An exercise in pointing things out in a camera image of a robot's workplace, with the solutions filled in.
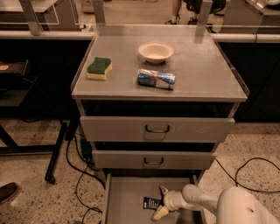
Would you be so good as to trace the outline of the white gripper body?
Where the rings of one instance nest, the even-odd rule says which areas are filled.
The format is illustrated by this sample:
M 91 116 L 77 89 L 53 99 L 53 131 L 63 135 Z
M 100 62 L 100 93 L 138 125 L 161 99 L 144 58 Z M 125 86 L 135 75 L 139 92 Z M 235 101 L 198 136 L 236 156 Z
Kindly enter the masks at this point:
M 176 190 L 167 191 L 164 194 L 164 205 L 169 211 L 177 211 L 185 205 L 182 192 Z

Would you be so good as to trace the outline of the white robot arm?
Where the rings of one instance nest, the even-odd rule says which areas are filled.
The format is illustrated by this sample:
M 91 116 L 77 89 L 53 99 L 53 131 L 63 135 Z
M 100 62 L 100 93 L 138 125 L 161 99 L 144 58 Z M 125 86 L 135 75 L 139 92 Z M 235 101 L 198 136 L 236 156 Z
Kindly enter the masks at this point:
M 216 217 L 216 224 L 279 224 L 277 218 L 250 192 L 230 186 L 219 198 L 206 194 L 194 184 L 181 190 L 168 190 L 160 186 L 163 204 L 152 215 L 158 221 L 169 212 L 205 208 Z

